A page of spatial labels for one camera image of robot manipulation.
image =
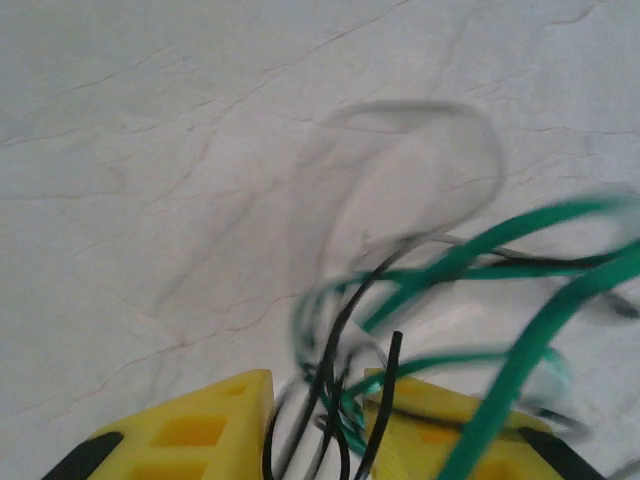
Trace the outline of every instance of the yellow 3d-printed part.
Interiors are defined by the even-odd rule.
[[[253,370],[108,425],[122,441],[90,480],[260,480],[271,372]]]
[[[368,370],[371,374],[377,370]],[[375,422],[380,394],[365,402],[367,432]],[[413,378],[396,383],[394,407],[458,422],[471,419],[480,401]],[[513,412],[506,426],[550,432],[528,415]],[[429,480],[437,477],[459,438],[456,431],[391,415],[372,470],[375,480]],[[536,451],[517,436],[498,437],[474,469],[471,480],[561,480]]]

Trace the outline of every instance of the yellow block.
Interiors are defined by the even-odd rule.
[[[260,480],[272,406],[271,372],[253,370],[124,418],[93,435],[124,438],[89,478]]]
[[[367,370],[367,374],[378,370]],[[380,394],[369,397],[380,401]],[[446,388],[413,378],[398,381],[394,407],[458,422],[468,422],[480,401]],[[371,434],[378,407],[365,402],[367,434]],[[550,432],[549,427],[528,415],[513,412],[506,426],[531,427]],[[392,415],[382,438],[372,470],[375,480],[428,480],[437,477],[459,434],[422,422]],[[562,480],[519,437],[498,437],[474,469],[471,480]]]

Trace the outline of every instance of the cable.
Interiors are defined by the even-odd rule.
[[[491,120],[479,110],[456,102],[420,100],[382,100],[342,108],[318,126],[293,176],[291,192],[297,200],[293,202],[290,222],[289,269],[293,291],[300,291],[301,286],[310,287],[319,278],[319,269],[327,263],[331,232],[358,181],[377,165],[376,158],[406,138],[428,135],[428,129],[442,120],[455,127],[449,131],[451,135],[461,134],[460,125],[466,129],[460,138],[464,141],[458,144],[466,145],[466,150],[456,148],[456,154],[449,159],[454,164],[452,173],[460,174],[457,167],[464,166],[465,173],[482,182],[474,183],[473,198],[453,202],[444,216],[434,219],[433,209],[425,205],[414,223],[420,232],[395,239],[384,257],[393,256],[407,245],[414,248],[422,237],[446,233],[477,216],[498,197],[506,179],[505,154]],[[425,163],[432,161],[426,155],[416,158]],[[379,263],[383,259],[371,265],[371,270]],[[306,326],[301,324],[300,331],[293,332],[299,364],[299,357],[310,347]],[[302,342],[303,348],[298,348],[296,342]]]
[[[387,258],[372,272],[357,272],[350,278],[339,279],[330,284],[309,291],[301,298],[296,308],[292,321],[292,340],[294,354],[298,362],[303,379],[310,384],[309,393],[301,414],[289,437],[289,441],[283,449],[282,460],[278,463],[275,475],[271,471],[272,437],[277,416],[287,396],[288,390],[278,400],[274,415],[267,429],[267,440],[263,450],[263,475],[266,480],[281,480],[284,478],[291,459],[304,434],[307,424],[318,400],[327,409],[326,416],[320,422],[323,427],[323,441],[317,456],[314,457],[309,476],[314,477],[320,468],[330,439],[336,439],[349,445],[356,454],[363,457],[360,467],[356,472],[356,478],[366,476],[379,447],[384,428],[375,429],[375,425],[386,425],[388,416],[392,413],[400,415],[411,414],[395,410],[392,406],[393,387],[391,380],[410,375],[426,368],[440,367],[443,365],[462,366],[478,362],[504,362],[504,366],[498,375],[493,387],[482,403],[478,412],[470,423],[463,426],[463,435],[458,445],[454,448],[451,457],[446,462],[439,480],[458,480],[466,478],[471,472],[478,457],[482,454],[495,435],[514,435],[515,432],[503,429],[502,423],[510,411],[511,404],[517,400],[520,387],[526,380],[531,370],[541,361],[549,363],[552,369],[560,376],[565,369],[562,357],[547,347],[548,341],[564,325],[573,313],[589,298],[602,294],[618,284],[640,275],[640,241],[634,240],[626,246],[604,255],[595,255],[582,259],[550,259],[545,257],[520,258],[519,252],[510,258],[509,252],[504,252],[502,244],[515,240],[523,235],[541,228],[546,228],[573,218],[592,214],[613,214],[618,209],[629,205],[638,205],[637,197],[609,195],[598,197],[582,197],[566,202],[561,202],[549,207],[533,210],[529,213],[503,222],[492,229],[478,235],[466,243],[455,245],[441,258],[428,263],[422,268],[394,269],[389,267],[415,247],[410,239],[401,245],[393,255]],[[477,258],[483,255],[495,255],[503,257],[489,263],[477,263]],[[375,306],[372,310],[360,312],[356,320],[365,332],[374,332],[384,323],[387,323],[396,312],[406,308],[424,295],[430,288],[442,282],[457,280],[494,280],[500,278],[527,278],[566,275],[575,277],[562,287],[559,292],[542,308],[538,315],[525,329],[520,339],[508,349],[485,349],[482,351],[458,351],[442,354],[425,355],[398,364],[397,354],[394,348],[390,351],[388,365],[385,371],[366,377],[348,387],[344,382],[350,372],[350,364],[361,351],[370,348],[369,342],[355,345],[352,350],[344,355],[343,371],[337,376],[334,373],[334,364],[338,358],[338,346],[342,330],[352,315],[356,304],[364,293],[375,282],[391,282],[394,285],[393,292]],[[322,305],[331,296],[338,298],[342,303],[345,293],[355,288],[355,293],[340,308],[331,327],[329,338],[325,344],[320,362],[314,366],[311,360],[318,344],[315,327],[319,322],[319,314]],[[392,341],[392,347],[397,345],[399,354],[399,340]],[[383,391],[387,401],[391,396],[391,407],[382,408],[382,402],[378,411],[378,419],[374,425],[376,436],[370,436],[366,441],[364,434],[364,422],[362,408],[356,400],[359,396]],[[534,410],[538,416],[546,417],[556,423],[565,425],[570,434],[580,436],[586,428],[579,422],[564,417],[549,410],[526,405]],[[459,424],[447,423],[446,419],[416,418],[418,421],[440,422],[450,428],[461,428]]]
[[[362,455],[362,461],[360,462],[354,480],[364,480],[369,476],[373,460],[378,453],[382,436],[387,428],[387,423],[389,422],[389,417],[393,409],[393,393],[396,385],[396,371],[398,370],[401,343],[402,334],[400,332],[393,332],[391,347],[389,348],[389,365],[384,376],[384,388],[382,389],[382,399],[380,401],[380,408],[378,409],[378,416],[373,424],[369,443]]]
[[[517,404],[520,408],[525,409],[525,411],[535,417],[539,417],[547,420],[548,422],[553,422],[556,425],[565,427],[565,429],[561,431],[554,430],[554,435],[565,441],[570,440],[572,442],[579,442],[585,440],[591,434],[589,428],[584,423],[574,418],[567,417],[566,415],[554,412],[548,408],[536,407],[535,405],[530,405],[522,401],[518,401]]]
[[[370,398],[365,398],[365,405],[369,404],[374,407],[379,407],[380,403],[371,400]],[[464,428],[468,425],[467,422],[461,422],[458,420],[453,420],[449,418],[436,417],[434,415],[424,415],[422,413],[411,412],[409,410],[404,410],[402,408],[394,407],[392,408],[393,415],[397,415],[401,418],[406,418],[413,422],[420,422],[425,425],[435,426],[442,430],[452,430],[456,433],[462,433]],[[539,417],[545,420],[553,421],[558,425],[563,425],[567,428],[562,434],[558,434],[556,432],[556,436],[562,436],[563,438],[570,437],[571,440],[576,441],[579,439],[583,439],[589,434],[589,430],[582,422],[575,420],[573,418],[569,418],[561,413],[554,412],[552,410],[544,409],[544,408],[535,408],[529,407],[526,408],[527,413],[532,416]],[[518,428],[502,428],[498,434],[500,438],[507,438],[509,440],[517,440],[517,441],[525,441],[522,436],[518,433]]]
[[[327,428],[326,421],[327,415],[318,415],[316,416],[313,424],[319,430],[325,430]],[[340,429],[336,429],[334,431],[334,438],[338,442],[338,448],[340,449],[340,480],[348,480],[351,469],[349,445],[347,444],[347,440]]]
[[[460,237],[456,237],[455,235],[443,233],[438,235],[433,235],[428,232],[411,232],[406,233],[404,237],[400,239],[386,239],[377,242],[376,245],[370,246],[370,248],[376,248],[379,246],[393,246],[396,242],[399,241],[410,241],[414,248],[426,243],[426,242],[438,242],[438,243],[446,243],[452,246],[458,246],[465,243]],[[511,248],[496,248],[493,251],[489,252],[490,255],[502,257],[505,259],[504,261],[498,261],[491,263],[491,266],[497,268],[503,268],[503,274],[508,275],[509,272],[520,272],[518,276],[522,277],[526,276],[551,276],[551,272],[546,272],[547,268],[557,267],[559,268],[558,273],[553,274],[553,276],[562,275],[562,269],[566,268],[565,272],[568,275],[571,275],[573,269],[586,269],[593,268],[603,261],[607,260],[606,256],[603,255],[594,255],[586,258],[558,258],[558,257],[548,257],[548,256],[538,256],[525,252],[520,252],[518,250],[513,250]],[[362,263],[364,256],[357,257],[355,261],[351,262],[350,270],[353,272],[360,271],[361,268],[359,264]],[[604,292],[601,295],[605,300],[606,306],[615,313],[617,316],[628,319],[639,319],[640,318],[640,308],[633,305],[630,301],[626,300],[621,295],[617,294],[615,291]]]

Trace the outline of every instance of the wire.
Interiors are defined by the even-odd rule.
[[[313,424],[319,430],[325,430],[327,428],[327,415],[316,416]],[[351,469],[349,445],[347,444],[347,439],[340,429],[336,429],[333,434],[340,449],[340,480],[348,480]]]
[[[565,427],[565,429],[561,431],[554,430],[554,435],[562,438],[563,440],[578,442],[587,439],[591,434],[589,428],[584,423],[574,418],[567,417],[566,415],[554,412],[547,408],[536,407],[535,405],[530,405],[522,401],[518,401],[517,404],[519,407],[525,409],[535,417],[540,417],[544,420]]]
[[[440,235],[439,237],[432,239],[432,241],[449,243],[451,245],[461,245],[464,243],[463,239],[449,234]],[[598,258],[597,256],[590,257],[589,261],[585,261],[584,259],[542,257],[504,247],[494,249],[491,254],[509,260],[509,262],[493,263],[493,266],[495,267],[505,267],[509,265],[516,267],[522,267],[525,265],[533,265],[537,267],[558,265],[595,267],[599,262],[606,259],[603,257]],[[615,291],[612,290],[610,292],[604,292],[602,293],[602,297],[606,301],[609,309],[612,310],[616,315],[629,319],[640,318],[640,309],[634,306],[630,301],[626,300],[621,295],[617,294]]]
[[[370,398],[365,398],[364,403],[365,405],[369,404],[373,407],[380,406],[380,403]],[[527,408],[526,406],[525,406],[525,410],[527,410],[529,414],[535,417],[540,417],[545,420],[553,421],[554,423],[557,423],[558,425],[563,425],[567,428],[567,431],[561,435],[559,435],[556,432],[555,433],[556,436],[562,436],[563,438],[570,437],[571,440],[575,441],[575,440],[583,439],[589,434],[589,430],[586,427],[586,425],[584,425],[582,422],[579,422],[578,420],[562,415],[561,413],[554,412],[552,410],[548,410],[544,408],[535,408],[535,407]],[[461,422],[461,421],[453,420],[449,418],[437,417],[434,415],[424,415],[422,413],[412,412],[412,411],[404,410],[398,407],[392,408],[392,413],[393,415],[397,415],[398,417],[401,417],[401,418],[406,418],[413,422],[420,422],[425,425],[435,426],[442,430],[452,430],[457,433],[462,433],[464,428],[468,425],[467,422]],[[500,430],[500,433],[498,435],[500,436],[500,438],[506,438],[509,440],[516,440],[516,441],[525,441],[522,438],[522,436],[518,433],[519,430],[520,430],[519,428],[505,427]]]
[[[354,480],[364,480],[369,476],[373,460],[378,453],[378,448],[380,448],[380,443],[382,442],[382,436],[387,428],[387,423],[389,422],[389,417],[393,410],[393,393],[396,385],[396,371],[398,370],[398,358],[400,356],[401,343],[402,334],[400,332],[393,332],[393,336],[391,337],[391,347],[389,348],[389,365],[384,376],[384,388],[382,389],[382,399],[380,401],[378,416],[373,424],[369,443],[362,455],[362,461],[360,462],[360,466],[358,467]]]
[[[612,215],[619,209],[638,204],[640,201],[637,197],[609,195],[576,198],[542,207],[503,222],[466,243],[453,246],[441,258],[422,268],[390,270],[389,267],[394,262],[415,247],[415,242],[408,239],[373,271],[356,272],[350,278],[339,279],[304,294],[294,309],[291,332],[294,355],[303,379],[310,384],[309,392],[288,442],[283,448],[281,460],[278,462],[278,468],[274,474],[271,470],[274,425],[282,405],[290,396],[289,389],[285,389],[284,394],[278,400],[268,425],[267,440],[263,450],[264,478],[266,480],[284,478],[319,400],[327,409],[327,414],[322,417],[323,420],[320,422],[323,427],[323,440],[314,457],[312,467],[309,469],[309,476],[314,477],[318,473],[329,441],[336,439],[341,452],[340,442],[344,440],[352,451],[362,456],[362,462],[355,477],[360,479],[363,478],[363,475],[366,476],[371,468],[389,415],[392,413],[412,414],[412,412],[394,409],[392,405],[393,387],[389,384],[390,381],[395,382],[396,379],[403,376],[436,366],[455,367],[479,362],[504,362],[494,385],[468,424],[453,424],[446,419],[430,417],[414,418],[418,421],[440,422],[447,428],[463,428],[462,437],[445,463],[438,479],[459,480],[466,478],[479,456],[496,435],[516,434],[516,432],[502,428],[502,424],[532,369],[542,360],[547,362],[559,376],[566,375],[563,373],[565,365],[562,357],[547,346],[549,340],[588,299],[610,291],[620,283],[640,275],[640,241],[638,240],[607,254],[581,259],[550,259],[545,257],[523,259],[518,256],[510,258],[508,255],[511,254],[505,252],[501,245],[538,229],[573,218],[593,214]],[[487,254],[495,255],[496,252],[503,257],[503,260],[477,263],[479,257]],[[463,279],[494,280],[558,275],[574,278],[540,310],[511,348],[450,351],[423,355],[398,363],[400,342],[394,340],[398,337],[394,334],[385,371],[344,387],[344,382],[350,372],[351,362],[360,352],[369,348],[363,346],[368,344],[365,342],[365,344],[353,346],[352,350],[344,355],[343,370],[336,377],[334,364],[338,359],[340,335],[356,304],[375,282],[390,282],[394,289],[384,301],[377,303],[373,309],[360,312],[356,323],[365,332],[375,332],[379,327],[389,322],[397,312],[416,302],[425,292],[439,283]],[[314,329],[319,323],[322,305],[330,296],[337,296],[339,303],[342,303],[345,292],[353,288],[356,289],[355,293],[337,313],[320,362],[314,365],[311,358],[318,345]],[[389,406],[385,403],[383,409],[383,402],[380,403],[374,430],[367,441],[364,438],[362,407],[357,399],[364,395],[366,402],[368,401],[366,396],[380,390],[383,392],[383,401],[386,399],[388,402],[391,398],[391,404]],[[535,406],[527,406],[531,407],[538,416],[546,417],[568,427],[569,433],[575,436],[584,435],[586,431],[582,424],[568,417]],[[341,432],[343,437],[338,438],[340,434],[337,432]],[[344,478],[343,473],[344,467],[340,478]]]

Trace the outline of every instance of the black wire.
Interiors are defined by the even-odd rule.
[[[355,477],[353,477],[354,480],[364,480],[369,475],[373,460],[376,458],[378,449],[380,448],[382,436],[387,428],[387,423],[389,423],[389,417],[391,417],[391,411],[393,410],[393,394],[396,386],[396,372],[398,371],[401,343],[402,333],[398,331],[393,332],[391,347],[389,348],[389,361],[384,374],[384,387],[382,389],[380,409],[378,410],[376,421],[373,424],[367,448],[362,455],[362,461],[356,471]]]
[[[365,398],[364,403],[374,406],[376,408],[379,408],[381,405],[381,403],[375,400],[372,400],[370,398]],[[563,415],[558,412],[554,412],[546,408],[532,407],[532,406],[529,406],[528,404],[521,404],[521,406],[528,410],[527,413],[530,413],[535,417],[540,417],[544,420],[548,420],[558,425],[562,425],[566,427],[567,431],[556,433],[556,435],[558,436],[562,436],[563,438],[570,437],[571,440],[575,441],[575,440],[584,439],[589,435],[588,427],[584,423],[578,420],[575,420],[571,417],[567,417],[566,415]],[[429,426],[435,426],[435,427],[446,429],[446,430],[453,430],[457,433],[462,433],[464,428],[467,426],[466,422],[461,422],[458,420],[453,420],[453,419],[448,419],[443,417],[437,417],[434,415],[425,415],[422,413],[404,410],[398,407],[393,407],[391,411],[393,415],[397,415],[398,417],[401,417],[401,418],[406,418],[408,420],[411,420],[412,422],[420,422]],[[520,428],[505,427],[500,431],[499,436],[502,438],[508,438],[510,440],[524,441],[519,431],[520,431]]]
[[[394,262],[396,262],[399,258],[405,255],[411,249],[411,244],[407,242],[405,245],[402,245],[393,255],[388,257],[384,262],[382,262],[372,273],[369,275],[367,279],[365,279],[362,284],[358,287],[353,296],[349,299],[346,305],[340,310],[338,313],[336,320],[331,328],[331,332],[329,333],[329,338],[327,340],[327,344],[325,346],[324,353],[322,355],[322,359],[320,360],[320,364],[316,371],[316,375],[311,382],[309,387],[309,393],[307,395],[305,404],[302,408],[301,413],[298,415],[296,419],[295,426],[293,428],[293,432],[289,437],[289,441],[285,444],[283,449],[283,458],[279,465],[279,469],[277,472],[273,472],[272,470],[272,450],[273,450],[273,435],[275,432],[275,423],[277,421],[278,414],[282,409],[282,406],[288,398],[290,397],[284,395],[276,404],[276,409],[274,410],[274,414],[269,420],[269,424],[267,426],[265,443],[263,446],[263,454],[262,454],[262,475],[265,480],[282,480],[291,465],[291,461],[295,452],[302,440],[302,436],[304,435],[309,422],[311,420],[311,416],[313,415],[313,410],[318,403],[320,398],[320,394],[322,393],[323,388],[325,387],[325,382],[327,381],[325,375],[332,379],[333,378],[333,363],[335,361],[336,352],[338,343],[340,341],[340,335],[344,330],[344,327],[349,320],[349,317],[353,313],[355,306],[358,301],[362,298],[362,296],[366,293],[366,291],[375,283],[375,281],[380,277],[380,275],[387,270]]]
[[[341,378],[339,381],[335,382],[330,391],[331,404],[329,405],[329,410],[325,416],[325,427],[322,429],[322,443],[320,444],[320,448],[318,448],[318,451],[307,470],[307,474],[305,475],[305,478],[307,479],[316,478],[320,471],[322,461],[329,449],[331,439],[335,438],[335,432],[341,431],[338,426],[337,419],[340,413],[340,394],[342,393],[343,384],[344,379]]]
[[[307,379],[313,378],[311,381],[311,385],[309,387],[309,391],[303,405],[301,412],[296,419],[295,425],[292,429],[292,433],[289,436],[288,441],[285,443],[282,453],[282,460],[278,463],[277,472],[273,472],[272,470],[272,454],[273,454],[273,437],[275,432],[275,425],[277,423],[278,416],[283,408],[283,406],[290,400],[291,395],[293,393],[293,385],[289,385],[283,395],[276,402],[275,410],[269,420],[265,443],[263,447],[263,455],[262,455],[262,470],[263,470],[263,478],[265,480],[283,480],[291,461],[300,445],[302,437],[309,425],[312,422],[313,411],[320,399],[320,395],[325,392],[330,398],[329,409],[326,415],[321,417],[317,417],[314,422],[317,426],[318,422],[322,424],[322,443],[320,448],[317,450],[316,455],[312,461],[310,468],[308,469],[306,478],[313,479],[317,476],[319,469],[321,467],[322,461],[326,456],[326,452],[329,447],[330,440],[336,439],[338,442],[338,447],[340,449],[340,457],[341,457],[341,470],[340,470],[340,479],[346,480],[349,476],[349,452],[348,452],[348,444],[344,433],[342,432],[340,422],[340,417],[349,421],[354,430],[361,430],[361,427],[349,417],[348,413],[342,408],[340,404],[341,392],[343,389],[343,384],[346,381],[349,372],[350,365],[354,361],[354,359],[361,354],[363,351],[367,349],[367,347],[373,347],[373,344],[363,343],[360,345],[356,345],[353,347],[353,350],[350,351],[346,355],[345,363],[343,366],[343,371],[336,381],[334,379],[334,363],[337,357],[337,349],[340,341],[340,336],[344,327],[347,324],[351,314],[353,313],[357,303],[363,297],[363,295],[367,292],[367,290],[375,283],[381,274],[387,270],[393,263],[398,261],[401,257],[406,255],[413,248],[417,247],[420,243],[414,241],[412,238],[407,238],[404,243],[399,244],[399,248],[390,255],[387,259],[385,259],[376,269],[374,269],[371,274],[364,279],[364,281],[360,284],[360,286],[356,289],[355,293],[349,298],[349,300],[342,306],[335,317],[335,321],[331,327],[329,337],[327,343],[325,345],[325,349],[322,355],[322,358],[317,366],[314,365],[306,365],[303,368],[303,374]],[[508,252],[496,251],[493,252],[492,255],[496,255],[502,257],[503,260],[498,260],[490,264],[491,267],[496,268],[504,268],[504,267],[526,267],[526,266],[549,266],[549,267],[557,267],[557,266],[567,266],[567,267],[590,267],[597,265],[598,259],[592,261],[580,261],[580,260],[571,260],[571,259],[558,259],[558,258],[550,258],[550,257],[535,257],[535,256],[523,256],[520,257],[517,252],[514,255],[510,255]],[[624,298],[616,295],[613,292],[609,292],[608,300],[613,305],[616,313],[622,316],[626,316],[629,318],[640,317],[640,312],[633,305],[631,305]],[[376,418],[376,422],[374,424],[374,429],[372,431],[371,436],[369,437],[369,441],[367,443],[367,447],[365,449],[362,462],[356,472],[356,476],[354,477],[356,480],[361,480],[365,478],[369,470],[371,469],[371,465],[375,459],[375,455],[380,446],[380,442],[382,440],[382,436],[384,434],[384,429],[386,428],[387,422],[389,420],[389,416],[393,414],[397,414],[400,416],[404,416],[407,418],[411,418],[415,421],[420,421],[423,423],[428,423],[431,425],[436,425],[441,428],[450,428],[454,429],[458,432],[462,432],[465,427],[465,423],[456,422],[454,420],[433,417],[433,416],[425,416],[416,414],[414,412],[408,412],[402,409],[393,407],[393,392],[394,392],[394,384],[395,384],[395,369],[397,368],[398,355],[399,355],[399,345],[401,334],[399,332],[394,332],[392,339],[392,349],[389,353],[388,365],[386,368],[385,374],[385,387],[383,389],[382,401],[379,406],[378,416]],[[385,400],[385,392],[387,393],[387,401],[391,398],[391,403],[389,405],[384,405]],[[568,417],[564,417],[555,412],[551,412],[549,410],[538,410],[537,415],[543,418],[553,420],[556,423],[563,424],[569,429],[573,429],[574,432],[579,432],[584,434],[588,430],[586,427],[580,422],[570,419]],[[509,429],[506,428],[502,431],[502,435],[509,437],[518,437],[517,429]]]

